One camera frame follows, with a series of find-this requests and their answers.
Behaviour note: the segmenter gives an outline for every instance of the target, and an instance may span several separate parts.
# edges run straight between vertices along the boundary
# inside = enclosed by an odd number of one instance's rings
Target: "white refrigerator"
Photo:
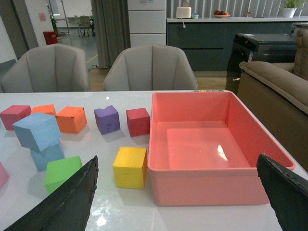
[[[167,0],[128,0],[131,47],[166,44]]]

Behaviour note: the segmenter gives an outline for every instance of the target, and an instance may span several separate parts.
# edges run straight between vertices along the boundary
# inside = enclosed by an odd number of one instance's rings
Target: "pink plastic tray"
[[[153,94],[148,169],[157,205],[269,203],[262,153],[295,163],[229,91]]]

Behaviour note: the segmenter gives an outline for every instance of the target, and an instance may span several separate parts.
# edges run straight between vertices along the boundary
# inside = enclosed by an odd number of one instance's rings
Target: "black appliance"
[[[236,34],[227,67],[226,90],[237,94],[242,61],[293,63],[296,55],[296,37],[285,34]]]

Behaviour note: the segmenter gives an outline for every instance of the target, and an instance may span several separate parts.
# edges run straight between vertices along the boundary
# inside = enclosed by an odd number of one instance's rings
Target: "floor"
[[[61,36],[58,37],[58,42],[61,44],[79,47],[86,53],[87,67],[90,77],[90,90],[91,91],[103,91],[103,81],[109,72],[109,69],[98,68],[96,37],[91,36],[79,36],[76,28],[70,29],[70,33],[67,33],[67,29],[61,30]],[[226,78],[224,74],[220,72],[195,72],[198,89],[225,89]]]

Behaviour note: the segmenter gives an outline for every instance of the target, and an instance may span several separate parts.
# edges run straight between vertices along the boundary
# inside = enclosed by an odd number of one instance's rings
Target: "red cube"
[[[31,108],[29,105],[12,105],[0,113],[0,118],[7,130],[14,130],[13,123],[29,116]]]
[[[145,108],[127,110],[126,117],[131,137],[150,133],[150,116]]]

